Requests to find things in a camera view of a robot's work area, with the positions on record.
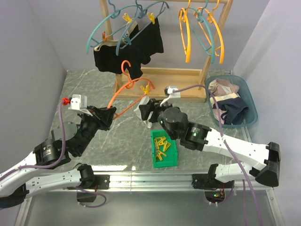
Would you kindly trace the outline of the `orange clothes hanger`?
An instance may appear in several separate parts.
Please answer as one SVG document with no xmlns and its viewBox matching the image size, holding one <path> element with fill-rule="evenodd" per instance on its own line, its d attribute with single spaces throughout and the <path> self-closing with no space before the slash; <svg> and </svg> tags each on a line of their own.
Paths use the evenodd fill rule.
<svg viewBox="0 0 301 226">
<path fill-rule="evenodd" d="M 140 77 L 140 78 L 136 78 L 136 79 L 131 79 L 130 74 L 127 73 L 124 69 L 124 64 L 128 64 L 129 67 L 131 67 L 131 63 L 128 60 L 124 60 L 121 63 L 121 71 L 122 74 L 125 75 L 127 77 L 128 82 L 126 82 L 124 85 L 122 85 L 112 96 L 111 100 L 108 103 L 107 108 L 112 107 L 113 102 L 115 101 L 115 99 L 117 98 L 117 96 L 124 90 L 131 90 L 135 87 L 135 84 L 137 81 L 141 81 L 141 80 L 146 80 L 147 84 L 150 87 L 150 92 L 155 89 L 155 85 L 153 84 L 153 82 L 145 77 Z M 113 116 L 113 120 L 117 119 L 118 117 L 120 117 L 123 113 L 125 113 L 127 110 L 129 110 L 132 106 L 134 106 L 138 101 L 140 101 L 144 96 L 146 96 L 144 93 L 137 99 L 135 100 L 131 105 L 129 105 L 127 108 L 125 108 L 123 111 L 121 111 L 120 113 L 115 113 Z"/>
</svg>

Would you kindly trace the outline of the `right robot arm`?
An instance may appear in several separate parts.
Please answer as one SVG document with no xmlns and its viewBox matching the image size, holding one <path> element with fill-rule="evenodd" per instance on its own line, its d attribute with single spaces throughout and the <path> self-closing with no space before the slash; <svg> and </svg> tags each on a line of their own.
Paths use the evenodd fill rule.
<svg viewBox="0 0 301 226">
<path fill-rule="evenodd" d="M 161 100 L 150 99 L 138 106 L 143 121 L 159 123 L 172 140 L 190 150 L 217 153 L 232 157 L 236 162 L 228 165 L 212 164 L 207 183 L 218 188 L 233 180 L 250 179 L 268 186 L 279 186 L 280 146 L 275 142 L 256 144 L 221 134 L 208 126 L 191 122 L 187 114 Z"/>
</svg>

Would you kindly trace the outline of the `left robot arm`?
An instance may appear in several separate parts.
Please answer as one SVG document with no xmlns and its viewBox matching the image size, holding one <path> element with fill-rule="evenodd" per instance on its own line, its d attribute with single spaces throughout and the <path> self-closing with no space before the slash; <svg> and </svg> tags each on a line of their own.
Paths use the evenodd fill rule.
<svg viewBox="0 0 301 226">
<path fill-rule="evenodd" d="M 110 129 L 116 107 L 88 106 L 88 113 L 81 113 L 80 124 L 60 122 L 51 137 L 36 146 L 21 162 L 0 175 L 0 207 L 6 209 L 21 204 L 36 194 L 60 188 L 108 189 L 109 175 L 96 176 L 88 164 L 81 164 L 68 172 L 42 176 L 80 157 L 99 130 Z"/>
</svg>

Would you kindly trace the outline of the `white underwear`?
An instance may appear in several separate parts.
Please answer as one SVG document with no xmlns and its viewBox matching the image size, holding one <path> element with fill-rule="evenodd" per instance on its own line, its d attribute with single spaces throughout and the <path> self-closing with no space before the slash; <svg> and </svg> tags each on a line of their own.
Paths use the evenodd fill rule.
<svg viewBox="0 0 301 226">
<path fill-rule="evenodd" d="M 150 98 L 148 96 L 144 96 L 139 102 L 138 106 L 134 109 L 134 113 L 140 119 L 140 121 L 145 124 L 147 128 L 151 129 L 152 123 L 149 122 L 149 106 L 147 105 L 149 101 Z"/>
</svg>

